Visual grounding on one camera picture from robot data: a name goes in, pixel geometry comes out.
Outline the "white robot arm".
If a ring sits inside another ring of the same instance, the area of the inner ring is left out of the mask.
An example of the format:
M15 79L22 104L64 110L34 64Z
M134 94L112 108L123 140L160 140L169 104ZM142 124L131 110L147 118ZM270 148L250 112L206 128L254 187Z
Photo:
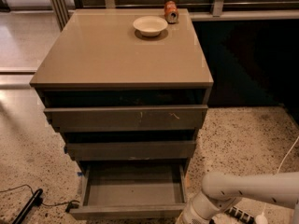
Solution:
M242 198L293 209L292 224L299 224L299 173L275 175L204 175L201 190L186 204L176 224L209 224Z

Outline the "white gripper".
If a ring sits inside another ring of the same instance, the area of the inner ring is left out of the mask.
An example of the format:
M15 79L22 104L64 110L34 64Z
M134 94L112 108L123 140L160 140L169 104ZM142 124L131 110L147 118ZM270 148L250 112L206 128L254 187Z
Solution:
M202 224L200 212L192 203L188 203L185 206L181 219L183 224Z

